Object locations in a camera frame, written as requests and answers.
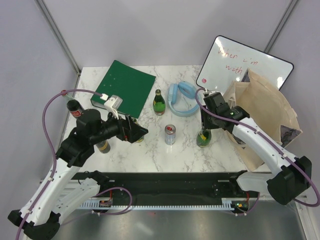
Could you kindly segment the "green bottle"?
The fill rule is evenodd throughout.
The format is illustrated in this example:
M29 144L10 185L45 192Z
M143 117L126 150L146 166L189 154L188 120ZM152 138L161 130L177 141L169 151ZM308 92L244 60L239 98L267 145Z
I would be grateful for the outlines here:
M153 100L153 111L156 115L163 115L166 110L166 102L165 99L162 96L161 90L156 89L155 90L155 97Z
M138 120L136 119L136 118L132 118L132 121L135 123L135 124L137 124L138 126L140 126L140 124L138 123ZM145 136L143 135L142 137L140 137L137 141L136 141L136 143L141 143L143 140L144 140L144 138L145 138Z
M201 129L196 136L196 144L204 148L208 146L212 139L212 132L210 129Z

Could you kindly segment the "beige canvas bag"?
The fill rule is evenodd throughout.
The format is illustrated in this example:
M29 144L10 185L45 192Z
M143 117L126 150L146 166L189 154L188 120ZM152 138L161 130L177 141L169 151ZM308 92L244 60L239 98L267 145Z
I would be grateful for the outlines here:
M300 134L297 114L268 79L248 69L242 81L232 82L223 94L232 108L240 106L268 136L286 148Z

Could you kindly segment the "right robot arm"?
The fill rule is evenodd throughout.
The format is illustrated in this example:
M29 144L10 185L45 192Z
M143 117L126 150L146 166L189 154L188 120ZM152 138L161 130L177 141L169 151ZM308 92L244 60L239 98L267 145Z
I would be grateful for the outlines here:
M220 92L204 92L203 100L202 127L227 131L253 150L270 170L242 171L229 184L233 196L240 197L248 191L266 193L279 204L287 205L311 186L312 163L307 157L296 157L284 149L242 107L230 107Z

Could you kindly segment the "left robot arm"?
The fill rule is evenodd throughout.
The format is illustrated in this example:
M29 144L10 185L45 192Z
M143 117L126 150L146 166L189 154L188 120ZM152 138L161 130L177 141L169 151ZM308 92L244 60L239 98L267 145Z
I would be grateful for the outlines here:
M104 197L110 191L109 178L96 170L90 172L80 186L59 199L69 181L94 154L94 146L113 137L134 143L148 132L129 115L121 118L109 113L103 121L98 110L85 110L54 154L52 167L36 193L23 208L12 210L8 220L32 240L52 239L62 222L82 203L97 195Z

